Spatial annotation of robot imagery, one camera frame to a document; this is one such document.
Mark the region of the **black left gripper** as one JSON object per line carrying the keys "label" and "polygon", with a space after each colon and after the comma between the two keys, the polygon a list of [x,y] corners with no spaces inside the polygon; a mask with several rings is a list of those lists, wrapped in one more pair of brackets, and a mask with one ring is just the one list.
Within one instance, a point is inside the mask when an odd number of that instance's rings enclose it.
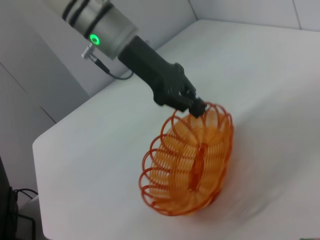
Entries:
{"label": "black left gripper", "polygon": [[132,39],[118,59],[148,84],[159,106],[166,105],[180,112],[188,110],[195,118],[204,114],[207,104],[197,96],[184,68],[164,60],[139,36]]}

